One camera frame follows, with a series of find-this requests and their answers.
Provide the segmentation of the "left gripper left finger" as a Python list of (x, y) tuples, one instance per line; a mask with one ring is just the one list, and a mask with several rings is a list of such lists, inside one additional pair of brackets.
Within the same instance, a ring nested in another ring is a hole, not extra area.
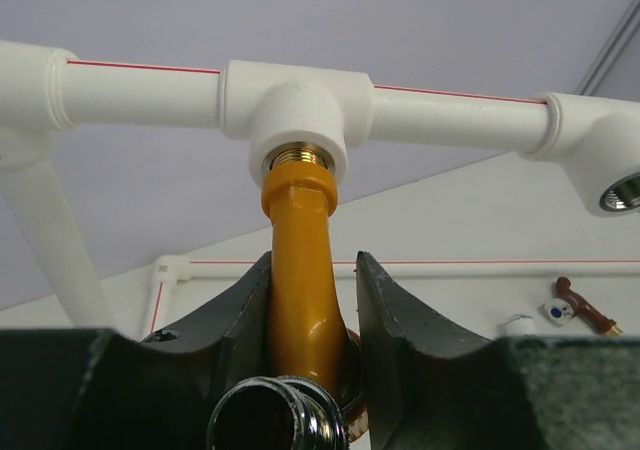
[(142, 341), (115, 330), (1, 334), (5, 449), (201, 449), (221, 396), (265, 374), (271, 258)]

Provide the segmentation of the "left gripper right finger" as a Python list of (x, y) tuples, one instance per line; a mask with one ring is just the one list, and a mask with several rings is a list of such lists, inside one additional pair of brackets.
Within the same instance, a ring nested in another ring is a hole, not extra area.
[(375, 449), (635, 449), (639, 342), (488, 340), (356, 259), (369, 438)]

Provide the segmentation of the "yellow faucet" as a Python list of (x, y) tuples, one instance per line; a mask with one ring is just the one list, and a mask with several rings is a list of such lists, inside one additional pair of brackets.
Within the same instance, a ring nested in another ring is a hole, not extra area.
[(319, 164), (277, 164), (265, 176), (269, 373), (222, 396), (209, 422), (209, 448), (347, 449), (366, 434), (360, 338), (341, 315), (330, 248), (337, 198), (333, 175)]

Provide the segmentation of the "white pipe frame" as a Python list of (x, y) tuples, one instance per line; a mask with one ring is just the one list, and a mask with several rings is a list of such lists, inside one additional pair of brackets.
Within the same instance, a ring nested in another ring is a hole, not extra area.
[(367, 141), (513, 151), (560, 165), (595, 216), (639, 208), (639, 107), (546, 93), (513, 99), (376, 85), (358, 72), (232, 61), (222, 70), (86, 61), (54, 47), (1, 45), (5, 199), (69, 320), (112, 314), (51, 163), (53, 135), (82, 124), (216, 129), (250, 145), (261, 182), (309, 146), (337, 179)]

